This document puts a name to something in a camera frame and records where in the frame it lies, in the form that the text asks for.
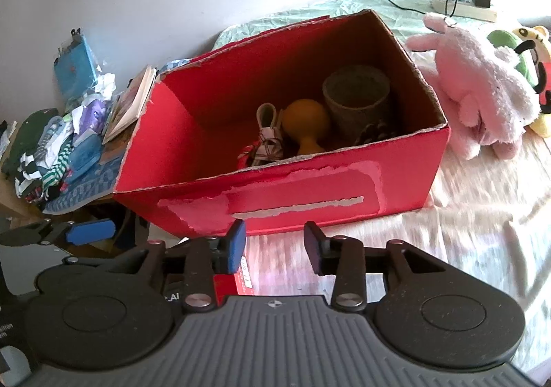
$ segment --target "green striped fabric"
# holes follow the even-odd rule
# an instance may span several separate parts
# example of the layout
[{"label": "green striped fabric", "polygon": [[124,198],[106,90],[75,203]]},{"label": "green striped fabric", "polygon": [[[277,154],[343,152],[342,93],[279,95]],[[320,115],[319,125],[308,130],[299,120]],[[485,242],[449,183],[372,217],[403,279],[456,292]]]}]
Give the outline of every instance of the green striped fabric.
[{"label": "green striped fabric", "polygon": [[61,147],[61,151],[57,156],[57,162],[52,168],[42,176],[42,190],[46,191],[50,186],[54,186],[63,177],[67,167],[69,166],[69,156],[73,151],[73,144],[68,139]]}]

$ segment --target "power strip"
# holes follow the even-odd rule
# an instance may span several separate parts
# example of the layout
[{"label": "power strip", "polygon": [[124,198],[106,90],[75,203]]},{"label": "power strip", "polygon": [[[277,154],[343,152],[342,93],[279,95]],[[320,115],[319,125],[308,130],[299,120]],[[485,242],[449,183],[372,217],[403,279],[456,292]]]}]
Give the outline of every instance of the power strip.
[{"label": "power strip", "polygon": [[[448,14],[454,10],[454,3],[455,0],[448,0]],[[446,0],[432,0],[431,5],[436,12],[446,13]],[[493,5],[489,8],[479,8],[475,6],[473,0],[457,0],[454,16],[486,20],[495,23],[498,20],[498,11]]]}]

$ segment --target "metal screw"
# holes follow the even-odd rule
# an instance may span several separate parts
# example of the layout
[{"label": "metal screw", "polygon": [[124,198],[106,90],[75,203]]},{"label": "metal screw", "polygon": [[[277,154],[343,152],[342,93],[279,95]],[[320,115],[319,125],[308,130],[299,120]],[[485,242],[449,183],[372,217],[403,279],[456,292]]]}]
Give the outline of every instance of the metal screw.
[{"label": "metal screw", "polygon": [[342,307],[356,307],[362,304],[362,297],[349,292],[346,294],[337,295],[336,302]]},{"label": "metal screw", "polygon": [[212,298],[206,294],[190,294],[185,301],[189,306],[207,307],[212,303]]}]

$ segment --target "white sneaker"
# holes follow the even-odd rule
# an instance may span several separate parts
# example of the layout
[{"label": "white sneaker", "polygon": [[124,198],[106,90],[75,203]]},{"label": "white sneaker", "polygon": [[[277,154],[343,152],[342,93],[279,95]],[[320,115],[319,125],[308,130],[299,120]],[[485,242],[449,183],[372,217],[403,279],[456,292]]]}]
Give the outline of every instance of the white sneaker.
[{"label": "white sneaker", "polygon": [[238,168],[261,166],[283,158],[283,140],[281,136],[281,115],[269,102],[262,104],[256,111],[256,121],[260,128],[258,141],[247,146],[238,157]]}]

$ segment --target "book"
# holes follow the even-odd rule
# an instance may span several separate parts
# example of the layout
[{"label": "book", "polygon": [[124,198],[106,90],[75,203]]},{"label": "book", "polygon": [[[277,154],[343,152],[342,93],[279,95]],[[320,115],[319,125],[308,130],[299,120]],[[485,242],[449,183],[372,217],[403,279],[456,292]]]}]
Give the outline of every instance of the book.
[{"label": "book", "polygon": [[109,128],[109,125],[111,124],[111,120],[113,119],[113,113],[115,112],[115,105],[118,104],[118,100],[120,99],[121,94],[114,94],[113,99],[111,100],[111,106],[109,107],[109,113],[107,114],[107,120],[105,121],[104,128],[101,131],[101,136],[105,136],[107,133],[107,129]]},{"label": "book", "polygon": [[111,120],[107,125],[103,144],[124,131],[138,120],[157,74],[156,68],[148,65],[128,84],[113,106]]}]

